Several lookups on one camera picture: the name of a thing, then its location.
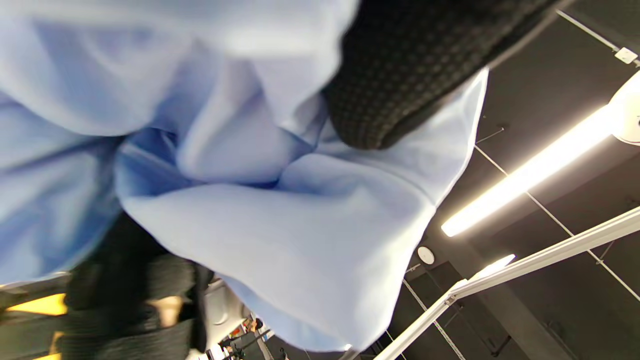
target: fluorescent light fixture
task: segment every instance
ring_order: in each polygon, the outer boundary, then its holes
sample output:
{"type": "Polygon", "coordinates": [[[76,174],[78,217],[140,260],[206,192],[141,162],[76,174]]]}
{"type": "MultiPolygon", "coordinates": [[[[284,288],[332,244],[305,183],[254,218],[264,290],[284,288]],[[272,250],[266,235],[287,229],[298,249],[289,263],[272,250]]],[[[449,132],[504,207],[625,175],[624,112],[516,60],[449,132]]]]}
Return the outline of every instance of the fluorescent light fixture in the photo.
{"type": "Polygon", "coordinates": [[[442,225],[442,231],[448,236],[462,233],[567,166],[611,134],[614,119],[622,116],[620,111],[619,106],[605,105],[594,112],[518,170],[453,215],[442,225]]]}
{"type": "Polygon", "coordinates": [[[516,256],[514,254],[507,255],[504,258],[492,264],[487,265],[484,269],[480,270],[477,274],[473,275],[473,277],[471,277],[469,281],[473,281],[476,279],[483,278],[485,276],[492,275],[498,272],[499,270],[501,270],[502,268],[504,268],[505,266],[509,265],[509,263],[512,262],[515,258],[516,256]]]}

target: white metal frame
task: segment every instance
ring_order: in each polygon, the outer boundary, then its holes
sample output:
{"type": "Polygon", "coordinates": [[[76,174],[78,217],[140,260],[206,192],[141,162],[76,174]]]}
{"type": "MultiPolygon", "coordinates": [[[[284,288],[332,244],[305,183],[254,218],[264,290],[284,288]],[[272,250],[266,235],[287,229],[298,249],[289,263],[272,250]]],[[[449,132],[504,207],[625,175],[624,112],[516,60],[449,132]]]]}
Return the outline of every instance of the white metal frame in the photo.
{"type": "Polygon", "coordinates": [[[470,281],[461,280],[447,290],[391,345],[376,356],[375,360],[394,360],[458,299],[529,274],[636,231],[640,231],[640,208],[628,211],[581,234],[572,236],[565,241],[505,266],[492,274],[470,281]]]}

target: white pipe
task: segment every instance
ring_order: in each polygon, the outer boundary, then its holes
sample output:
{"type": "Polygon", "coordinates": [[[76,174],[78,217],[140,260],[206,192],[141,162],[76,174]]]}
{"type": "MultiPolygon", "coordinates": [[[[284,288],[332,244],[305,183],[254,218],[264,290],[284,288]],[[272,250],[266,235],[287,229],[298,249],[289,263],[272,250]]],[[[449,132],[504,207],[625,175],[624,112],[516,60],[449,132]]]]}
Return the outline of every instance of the white pipe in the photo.
{"type": "Polygon", "coordinates": [[[494,274],[469,281],[465,285],[456,288],[452,294],[457,299],[467,297],[636,231],[640,231],[640,208],[628,211],[581,234],[572,236],[565,241],[517,261],[494,274]]]}
{"type": "MultiPolygon", "coordinates": [[[[482,151],[482,149],[480,149],[477,145],[476,145],[476,150],[478,152],[480,152],[480,154],[482,154],[482,156],[484,156],[484,158],[486,158],[491,164],[493,164],[493,166],[495,166],[498,170],[500,170],[504,175],[508,176],[509,174],[504,171],[504,169],[502,167],[500,167],[500,165],[498,165],[493,159],[491,159],[491,157],[489,157],[489,155],[487,155],[484,151],[482,151]]],[[[538,201],[535,197],[533,197],[533,195],[531,195],[531,193],[527,192],[526,193],[527,196],[542,210],[544,211],[550,218],[551,220],[553,220],[559,227],[562,227],[562,229],[571,237],[574,237],[575,235],[569,230],[569,228],[567,228],[566,226],[564,226],[563,223],[560,222],[560,220],[558,220],[557,217],[555,217],[553,214],[551,214],[551,211],[549,211],[543,204],[540,203],[540,201],[538,201]]],[[[601,260],[600,258],[598,258],[593,251],[591,250],[587,250],[587,254],[591,255],[592,258],[594,258],[596,260],[596,264],[602,266],[602,268],[604,270],[606,270],[611,276],[613,276],[613,278],[618,281],[634,298],[636,298],[636,300],[640,301],[640,296],[629,286],[627,285],[622,279],[620,279],[620,276],[618,276],[618,274],[616,274],[615,272],[613,272],[613,270],[611,270],[607,264],[604,263],[604,260],[601,260]]]]}
{"type": "MultiPolygon", "coordinates": [[[[402,282],[404,284],[404,286],[407,288],[407,290],[409,290],[409,292],[411,293],[411,295],[413,295],[413,298],[418,302],[418,304],[420,304],[420,307],[422,308],[423,311],[427,311],[427,305],[425,305],[422,300],[420,299],[420,297],[418,296],[418,294],[415,293],[415,291],[413,290],[413,288],[411,287],[411,285],[409,285],[408,282],[406,282],[406,279],[402,279],[402,282]]],[[[456,353],[456,355],[458,356],[459,360],[466,360],[465,356],[462,355],[462,353],[460,352],[460,349],[458,349],[458,347],[456,346],[456,344],[453,342],[453,340],[449,337],[449,335],[447,334],[446,331],[444,331],[444,329],[442,328],[442,326],[440,326],[440,324],[438,323],[437,320],[435,320],[433,322],[434,325],[436,325],[436,329],[438,329],[438,331],[440,332],[440,334],[442,335],[442,337],[444,338],[444,340],[447,342],[447,344],[449,344],[449,346],[451,347],[451,350],[453,350],[453,352],[456,353]]]]}
{"type": "Polygon", "coordinates": [[[493,274],[479,277],[473,281],[459,281],[400,334],[391,345],[376,356],[375,360],[394,360],[457,299],[526,275],[636,231],[640,231],[640,207],[508,265],[493,274]]]}
{"type": "Polygon", "coordinates": [[[387,346],[374,360],[394,360],[409,347],[444,311],[451,306],[449,302],[451,291],[462,286],[466,280],[458,281],[449,291],[444,293],[427,311],[406,328],[392,343],[387,346]]]}

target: yellow surface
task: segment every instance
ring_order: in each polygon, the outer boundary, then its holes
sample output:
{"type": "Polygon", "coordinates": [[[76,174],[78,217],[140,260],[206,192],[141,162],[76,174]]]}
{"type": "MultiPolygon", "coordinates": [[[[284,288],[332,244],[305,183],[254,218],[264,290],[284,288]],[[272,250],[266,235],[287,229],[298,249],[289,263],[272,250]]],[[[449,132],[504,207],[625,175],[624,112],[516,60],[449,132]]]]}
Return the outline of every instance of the yellow surface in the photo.
{"type": "Polygon", "coordinates": [[[67,313],[67,307],[63,303],[64,298],[65,294],[51,295],[42,299],[12,306],[8,308],[7,311],[25,311],[27,313],[44,315],[62,315],[67,313]]]}
{"type": "Polygon", "coordinates": [[[60,360],[60,359],[62,359],[60,354],[53,354],[53,355],[47,355],[47,356],[39,357],[39,358],[34,359],[34,360],[60,360]]]}

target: black mesh fabric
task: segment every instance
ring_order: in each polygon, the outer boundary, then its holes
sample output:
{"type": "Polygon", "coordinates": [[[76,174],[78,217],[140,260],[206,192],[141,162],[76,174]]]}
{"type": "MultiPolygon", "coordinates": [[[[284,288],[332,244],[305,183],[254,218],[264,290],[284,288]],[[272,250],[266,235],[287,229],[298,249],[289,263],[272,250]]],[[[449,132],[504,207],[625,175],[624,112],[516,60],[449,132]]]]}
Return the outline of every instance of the black mesh fabric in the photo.
{"type": "Polygon", "coordinates": [[[363,0],[324,89],[340,138],[384,149],[548,22],[558,0],[363,0]]]}

